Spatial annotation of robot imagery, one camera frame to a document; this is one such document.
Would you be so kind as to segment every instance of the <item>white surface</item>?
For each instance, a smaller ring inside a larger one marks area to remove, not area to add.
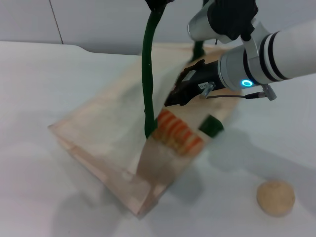
[[[274,83],[273,102],[241,101],[226,132],[141,220],[58,146],[47,126],[136,58],[0,43],[0,235],[314,237],[315,75]],[[294,185],[290,215],[260,210],[255,194],[265,178]]]
[[[49,0],[0,0],[0,40],[61,43]]]

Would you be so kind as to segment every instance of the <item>brown paper bag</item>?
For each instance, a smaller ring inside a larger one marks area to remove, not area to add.
[[[206,62],[226,50],[207,47]],[[192,56],[188,44],[156,44],[152,51],[157,117],[185,62]],[[228,89],[216,94],[238,94]],[[185,106],[167,107],[205,141],[198,127],[208,114],[220,121],[229,116],[236,98],[194,98]],[[60,144],[97,176],[135,215],[146,213],[162,192],[192,161],[144,134],[141,59],[89,102],[50,126]]]

